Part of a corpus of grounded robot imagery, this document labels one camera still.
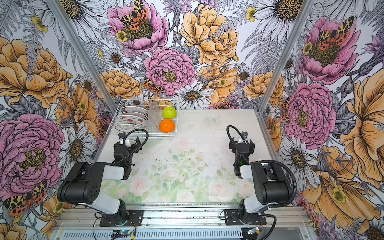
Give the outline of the watermelon pattern plate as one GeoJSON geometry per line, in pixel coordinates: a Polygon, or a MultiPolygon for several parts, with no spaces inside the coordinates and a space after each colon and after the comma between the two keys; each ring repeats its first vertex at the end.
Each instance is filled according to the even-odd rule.
{"type": "Polygon", "coordinates": [[[139,127],[144,127],[146,125],[146,120],[136,116],[117,116],[116,123],[120,124],[131,124],[137,125],[139,127]]]}

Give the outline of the white wire dish rack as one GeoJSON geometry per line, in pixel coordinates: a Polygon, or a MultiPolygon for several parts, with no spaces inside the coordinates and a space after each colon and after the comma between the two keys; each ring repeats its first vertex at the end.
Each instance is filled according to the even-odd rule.
{"type": "Polygon", "coordinates": [[[107,130],[108,135],[128,133],[135,129],[144,129],[150,139],[170,139],[178,130],[180,102],[175,100],[140,99],[120,100],[117,111],[107,130]],[[169,132],[162,132],[159,127],[163,120],[173,122],[169,132]]]}

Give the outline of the white plate green rim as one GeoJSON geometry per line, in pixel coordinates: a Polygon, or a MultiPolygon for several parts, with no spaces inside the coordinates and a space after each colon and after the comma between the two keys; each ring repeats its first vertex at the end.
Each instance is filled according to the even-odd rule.
{"type": "Polygon", "coordinates": [[[128,133],[130,131],[136,130],[136,129],[141,129],[142,127],[139,127],[137,125],[131,125],[131,124],[120,124],[120,125],[115,125],[115,129],[119,132],[124,132],[128,133]]]}

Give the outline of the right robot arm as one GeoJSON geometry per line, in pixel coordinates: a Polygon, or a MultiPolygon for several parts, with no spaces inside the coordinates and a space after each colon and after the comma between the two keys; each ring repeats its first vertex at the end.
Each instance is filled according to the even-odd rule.
{"type": "Polygon", "coordinates": [[[272,208],[281,208],[294,200],[298,185],[293,172],[275,160],[250,162],[255,144],[246,139],[230,138],[229,149],[235,154],[234,173],[239,179],[251,180],[251,195],[241,200],[237,212],[225,211],[227,225],[265,224],[262,214],[272,208]]]}

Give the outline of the front red green rimmed plate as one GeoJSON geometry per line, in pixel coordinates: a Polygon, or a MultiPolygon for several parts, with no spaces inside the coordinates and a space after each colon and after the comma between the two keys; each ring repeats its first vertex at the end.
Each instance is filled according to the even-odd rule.
{"type": "Polygon", "coordinates": [[[133,111],[123,112],[123,113],[121,113],[121,116],[136,116],[136,117],[140,117],[140,118],[143,118],[143,119],[147,119],[148,118],[148,116],[145,115],[145,114],[142,114],[142,113],[139,113],[139,112],[133,112],[133,111]]]}

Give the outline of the red green rimmed plate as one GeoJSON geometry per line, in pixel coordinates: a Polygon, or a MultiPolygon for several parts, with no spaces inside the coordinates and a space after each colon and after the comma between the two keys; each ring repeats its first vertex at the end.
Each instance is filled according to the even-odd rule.
{"type": "Polygon", "coordinates": [[[123,112],[123,113],[121,113],[121,116],[136,116],[136,117],[140,117],[140,118],[143,118],[143,119],[147,119],[148,118],[148,116],[145,115],[145,114],[142,114],[142,113],[139,113],[139,112],[133,112],[133,111],[123,112]]]}
{"type": "Polygon", "coordinates": [[[138,106],[125,106],[122,108],[122,112],[137,112],[137,113],[141,113],[141,114],[148,114],[149,111],[146,110],[145,108],[142,108],[142,107],[138,107],[138,106]]]}

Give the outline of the clear glass near orange bowl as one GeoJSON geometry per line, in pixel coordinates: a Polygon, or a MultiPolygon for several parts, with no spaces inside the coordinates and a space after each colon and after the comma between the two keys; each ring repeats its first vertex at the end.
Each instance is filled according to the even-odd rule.
{"type": "Polygon", "coordinates": [[[161,118],[157,113],[150,113],[147,121],[147,131],[151,134],[160,132],[161,118]]]}

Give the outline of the rear red green rimmed plate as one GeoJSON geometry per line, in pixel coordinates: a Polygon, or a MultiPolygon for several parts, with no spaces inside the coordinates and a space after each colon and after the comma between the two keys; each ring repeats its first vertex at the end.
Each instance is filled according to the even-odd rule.
{"type": "Polygon", "coordinates": [[[122,112],[137,112],[137,113],[141,113],[141,114],[148,114],[149,111],[146,110],[145,108],[142,108],[142,107],[138,107],[138,106],[125,106],[122,108],[122,112]]]}

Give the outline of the orange plastic bowl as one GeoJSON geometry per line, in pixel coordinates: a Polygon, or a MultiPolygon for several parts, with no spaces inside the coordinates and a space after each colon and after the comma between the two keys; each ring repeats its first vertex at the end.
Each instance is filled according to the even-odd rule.
{"type": "Polygon", "coordinates": [[[171,133],[175,130],[176,125],[171,119],[163,119],[159,124],[159,130],[162,133],[171,133]]]}

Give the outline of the clear glass near green bowl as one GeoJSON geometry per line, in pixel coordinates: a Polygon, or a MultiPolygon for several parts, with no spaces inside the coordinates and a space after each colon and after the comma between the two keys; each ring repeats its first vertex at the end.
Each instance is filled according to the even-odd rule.
{"type": "Polygon", "coordinates": [[[161,108],[158,102],[151,101],[149,102],[149,114],[151,116],[159,116],[161,113],[161,108]]]}

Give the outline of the green plastic bowl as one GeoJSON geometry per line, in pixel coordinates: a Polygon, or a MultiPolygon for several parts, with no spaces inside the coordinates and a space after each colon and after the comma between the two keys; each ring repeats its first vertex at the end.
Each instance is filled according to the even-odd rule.
{"type": "Polygon", "coordinates": [[[177,110],[172,106],[166,106],[163,109],[162,115],[165,119],[173,119],[177,116],[177,110]]]}

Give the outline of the small green circuit board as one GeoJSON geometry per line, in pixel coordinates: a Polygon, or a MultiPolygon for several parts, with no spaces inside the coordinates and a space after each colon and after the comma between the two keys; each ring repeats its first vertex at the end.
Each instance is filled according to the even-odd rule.
{"type": "Polygon", "coordinates": [[[131,236],[130,230],[113,230],[111,234],[111,238],[118,239],[118,238],[127,238],[131,236]]]}

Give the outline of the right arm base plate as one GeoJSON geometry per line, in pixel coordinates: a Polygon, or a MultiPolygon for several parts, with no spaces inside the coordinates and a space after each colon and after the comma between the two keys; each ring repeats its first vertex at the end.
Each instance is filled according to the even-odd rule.
{"type": "Polygon", "coordinates": [[[249,226],[249,225],[266,225],[267,221],[264,216],[259,214],[240,213],[240,210],[225,209],[224,221],[227,226],[249,226]]]}

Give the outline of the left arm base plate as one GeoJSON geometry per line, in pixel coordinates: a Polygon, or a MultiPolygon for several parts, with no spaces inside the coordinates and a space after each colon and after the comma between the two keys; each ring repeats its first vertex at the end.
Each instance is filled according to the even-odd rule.
{"type": "Polygon", "coordinates": [[[143,210],[128,210],[125,213],[106,215],[100,227],[140,227],[144,218],[143,210]]]}

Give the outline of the aluminium front rail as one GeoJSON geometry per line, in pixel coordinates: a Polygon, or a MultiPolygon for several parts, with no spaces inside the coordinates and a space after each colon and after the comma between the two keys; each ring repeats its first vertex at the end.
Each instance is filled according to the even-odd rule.
{"type": "MultiPolygon", "coordinates": [[[[137,204],[127,205],[127,211],[143,211],[139,230],[177,228],[226,228],[225,210],[238,211],[238,203],[213,204],[137,204]]],[[[283,207],[266,211],[277,217],[276,227],[309,227],[310,220],[302,207],[283,207]]],[[[90,230],[95,211],[77,207],[66,209],[55,230],[90,230]]]]}

